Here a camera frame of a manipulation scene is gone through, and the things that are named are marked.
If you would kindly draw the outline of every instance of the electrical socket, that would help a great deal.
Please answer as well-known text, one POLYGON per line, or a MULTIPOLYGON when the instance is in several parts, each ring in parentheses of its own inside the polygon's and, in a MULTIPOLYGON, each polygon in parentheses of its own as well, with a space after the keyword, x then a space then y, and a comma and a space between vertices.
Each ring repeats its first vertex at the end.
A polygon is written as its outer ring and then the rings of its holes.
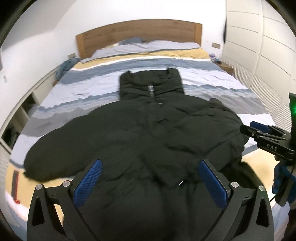
POLYGON ((212 43, 212 47, 213 48, 220 49, 221 48, 221 45, 220 44, 216 44, 216 43, 212 43))
POLYGON ((76 57, 76 53, 72 53, 68 55, 68 59, 75 58, 75 57, 76 57))

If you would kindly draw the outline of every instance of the black cable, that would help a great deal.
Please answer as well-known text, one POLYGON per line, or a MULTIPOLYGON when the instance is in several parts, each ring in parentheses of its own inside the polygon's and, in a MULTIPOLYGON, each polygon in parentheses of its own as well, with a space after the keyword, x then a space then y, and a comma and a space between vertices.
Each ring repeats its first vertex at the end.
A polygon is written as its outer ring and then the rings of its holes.
MULTIPOLYGON (((290 178, 291 178, 292 175, 293 175, 294 168, 295 168, 295 164, 293 165, 292 171, 291 171, 290 176, 289 176, 289 180, 290 180, 290 178)), ((278 195, 283 189, 284 189, 284 186, 282 186, 282 187, 278 190, 278 192, 274 195, 274 197, 273 197, 272 199, 270 199, 269 203, 271 203, 272 200, 274 200, 275 197, 277 197, 277 195, 278 195)))

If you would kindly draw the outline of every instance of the zipper pull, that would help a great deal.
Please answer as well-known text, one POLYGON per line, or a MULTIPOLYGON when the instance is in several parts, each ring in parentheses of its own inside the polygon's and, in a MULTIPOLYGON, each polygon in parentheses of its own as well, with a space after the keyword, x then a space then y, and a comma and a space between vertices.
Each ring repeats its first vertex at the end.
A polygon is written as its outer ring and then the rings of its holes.
POLYGON ((154 87, 152 84, 148 85, 148 91, 150 92, 150 96, 154 97, 154 87))

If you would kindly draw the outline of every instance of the bed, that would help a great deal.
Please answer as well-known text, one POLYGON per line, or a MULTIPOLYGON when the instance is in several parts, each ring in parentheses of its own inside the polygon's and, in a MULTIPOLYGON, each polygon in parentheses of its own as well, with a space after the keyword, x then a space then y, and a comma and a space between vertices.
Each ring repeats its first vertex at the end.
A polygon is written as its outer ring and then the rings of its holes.
MULTIPOLYGON (((200 47, 201 39, 201 24, 167 19, 115 23, 76 36, 81 62, 68 71, 44 99, 17 139, 10 156, 5 193, 9 209, 7 220, 19 237, 26 240, 29 206, 38 184, 22 174, 30 147, 40 137, 73 118, 117 101, 118 78, 128 70, 177 68, 187 95, 219 99, 246 125, 251 121, 274 125, 258 97, 210 61, 208 53, 200 47), (118 44, 132 37, 145 42, 118 44)), ((243 161, 255 170, 272 196, 270 190, 276 162, 272 155, 256 150, 254 145, 252 139, 245 145, 243 161)), ((57 179, 44 185, 57 186, 72 178, 57 179)), ((285 212, 276 206, 274 210, 277 229, 282 230, 286 219, 279 221, 279 215, 285 217, 285 212)), ((57 211, 62 219, 58 206, 57 211)))

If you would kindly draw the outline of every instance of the hand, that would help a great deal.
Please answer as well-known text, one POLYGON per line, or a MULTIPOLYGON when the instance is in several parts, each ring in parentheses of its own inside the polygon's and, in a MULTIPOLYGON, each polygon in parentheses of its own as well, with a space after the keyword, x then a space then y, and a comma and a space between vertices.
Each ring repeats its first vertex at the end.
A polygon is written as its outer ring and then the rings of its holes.
POLYGON ((296 168, 294 168, 294 171, 291 175, 292 169, 293 166, 283 166, 280 163, 276 165, 276 167, 274 168, 274 184, 272 186, 272 193, 278 193, 283 178, 290 177, 294 181, 294 183, 289 193, 287 201, 291 209, 296 209, 296 168))

